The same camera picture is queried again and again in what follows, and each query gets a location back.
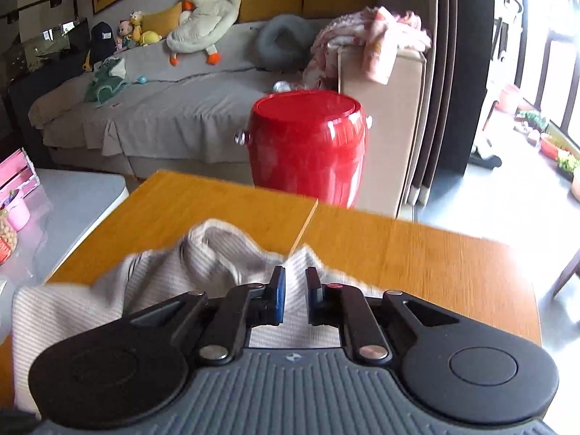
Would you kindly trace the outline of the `striped beige knit garment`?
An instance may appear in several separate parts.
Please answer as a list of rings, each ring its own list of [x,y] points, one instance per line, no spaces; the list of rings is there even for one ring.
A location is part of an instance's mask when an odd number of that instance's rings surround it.
[[[29,390],[33,361],[50,346],[189,291],[222,298],[232,288],[265,284],[275,266],[286,271],[284,317],[278,326],[254,331],[258,348],[320,348],[338,343],[335,330],[307,322],[307,268],[323,283],[354,286],[379,298],[379,288],[323,264],[312,248],[288,256],[267,252],[233,225],[210,219],[192,228],[173,248],[127,256],[92,285],[46,284],[19,289],[13,297],[12,341],[15,405],[34,413]]]

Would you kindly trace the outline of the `red round stool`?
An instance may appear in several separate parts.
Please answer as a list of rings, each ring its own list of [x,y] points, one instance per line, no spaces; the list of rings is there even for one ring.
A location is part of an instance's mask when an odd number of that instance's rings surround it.
[[[296,90],[259,99],[235,141],[249,152],[255,186],[351,208],[372,126],[351,96]]]

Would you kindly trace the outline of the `white side table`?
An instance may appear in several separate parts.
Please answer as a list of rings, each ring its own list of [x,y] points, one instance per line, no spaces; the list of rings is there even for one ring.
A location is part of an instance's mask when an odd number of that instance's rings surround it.
[[[14,286],[42,284],[126,198],[117,174],[39,169],[40,186],[26,197],[28,224],[1,280]]]

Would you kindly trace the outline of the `beige sofa with grey cover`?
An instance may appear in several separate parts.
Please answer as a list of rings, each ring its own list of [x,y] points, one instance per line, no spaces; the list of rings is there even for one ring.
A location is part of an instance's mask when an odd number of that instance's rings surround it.
[[[220,40],[224,59],[210,66],[198,53],[172,66],[163,43],[122,53],[126,84],[104,104],[88,102],[91,76],[52,65],[28,90],[21,119],[37,130],[51,160],[144,179],[160,169],[250,184],[248,152],[234,137],[254,103],[271,92],[278,74],[254,58],[260,25],[237,24]],[[406,198],[423,127],[427,61],[398,51],[387,83],[368,80],[362,52],[338,52],[338,89],[373,120],[356,208],[396,216]]]

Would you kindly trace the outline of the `red plastic basin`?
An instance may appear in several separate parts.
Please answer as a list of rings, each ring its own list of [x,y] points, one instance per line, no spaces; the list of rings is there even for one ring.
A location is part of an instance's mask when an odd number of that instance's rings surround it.
[[[560,158],[560,154],[562,154],[562,152],[567,153],[565,149],[558,147],[552,137],[546,133],[541,134],[540,151],[542,154],[544,154],[544,156],[555,161],[558,161],[558,158]]]

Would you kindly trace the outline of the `green plant tray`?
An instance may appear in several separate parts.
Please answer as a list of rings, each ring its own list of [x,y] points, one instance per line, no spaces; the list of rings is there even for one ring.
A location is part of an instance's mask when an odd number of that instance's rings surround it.
[[[576,158],[571,152],[560,149],[558,151],[558,158],[556,158],[556,170],[558,174],[564,177],[567,181],[572,182],[574,172],[579,167],[580,160]]]

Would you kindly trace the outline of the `green plush toy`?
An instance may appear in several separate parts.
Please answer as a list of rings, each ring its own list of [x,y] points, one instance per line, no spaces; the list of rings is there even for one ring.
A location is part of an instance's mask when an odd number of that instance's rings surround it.
[[[87,86],[85,102],[103,105],[127,83],[124,58],[108,58],[96,70]]]

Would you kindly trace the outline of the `grey neck pillow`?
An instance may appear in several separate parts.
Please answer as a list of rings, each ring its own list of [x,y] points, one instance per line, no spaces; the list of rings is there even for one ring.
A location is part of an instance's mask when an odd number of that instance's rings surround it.
[[[268,72],[302,71],[310,61],[316,31],[307,20],[290,14],[268,21],[254,40],[254,59]]]

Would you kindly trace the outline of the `pink box on table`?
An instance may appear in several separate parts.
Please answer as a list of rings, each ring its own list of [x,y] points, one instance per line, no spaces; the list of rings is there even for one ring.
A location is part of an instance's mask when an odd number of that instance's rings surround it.
[[[5,201],[12,191],[20,191],[25,198],[40,186],[36,169],[22,148],[5,158],[0,164],[0,198]]]

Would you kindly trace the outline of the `yellow duck plush toy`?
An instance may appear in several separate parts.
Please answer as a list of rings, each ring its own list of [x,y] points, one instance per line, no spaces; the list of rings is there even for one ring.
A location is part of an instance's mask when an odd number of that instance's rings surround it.
[[[138,40],[139,46],[147,46],[149,44],[155,44],[162,40],[162,36],[158,33],[155,33],[153,30],[148,30],[141,34],[140,39]]]

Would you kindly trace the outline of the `white goose plush toy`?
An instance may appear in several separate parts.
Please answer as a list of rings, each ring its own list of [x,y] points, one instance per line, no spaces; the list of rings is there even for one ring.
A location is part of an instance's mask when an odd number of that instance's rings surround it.
[[[169,62],[179,64],[179,54],[204,52],[207,63],[217,65],[220,54],[216,43],[235,24],[242,0],[184,0],[179,25],[166,36]]]

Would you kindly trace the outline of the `pink doll plush toy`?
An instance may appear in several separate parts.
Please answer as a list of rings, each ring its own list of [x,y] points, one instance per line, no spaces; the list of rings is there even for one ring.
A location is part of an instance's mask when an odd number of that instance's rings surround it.
[[[129,20],[119,22],[116,36],[116,47],[118,51],[126,48],[133,48],[137,45],[133,39],[134,26]]]

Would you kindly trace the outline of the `black penguin plush toy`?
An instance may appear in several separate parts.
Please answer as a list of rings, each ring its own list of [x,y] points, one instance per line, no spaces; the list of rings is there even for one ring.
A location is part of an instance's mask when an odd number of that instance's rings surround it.
[[[115,34],[107,22],[98,22],[90,32],[90,44],[83,70],[91,72],[95,65],[112,56],[117,50]]]

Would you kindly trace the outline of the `dark curtain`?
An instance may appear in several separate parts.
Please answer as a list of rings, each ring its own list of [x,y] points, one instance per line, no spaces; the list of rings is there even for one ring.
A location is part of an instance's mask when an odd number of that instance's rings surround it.
[[[493,0],[430,0],[435,20],[428,53],[420,150],[406,191],[408,205],[428,203],[439,168],[465,172],[486,97]]]

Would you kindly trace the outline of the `black shelf unit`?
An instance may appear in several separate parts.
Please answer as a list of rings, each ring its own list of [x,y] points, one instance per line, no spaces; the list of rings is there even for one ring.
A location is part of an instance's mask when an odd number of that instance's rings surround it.
[[[12,26],[27,10],[43,5],[55,10],[64,1],[37,0],[3,14],[1,22]],[[40,130],[29,120],[29,108],[39,97],[83,73],[90,43],[90,28],[79,14],[78,0],[70,1],[73,19],[28,40],[19,34],[1,54],[1,151],[22,147],[41,168],[50,168],[54,162]]]

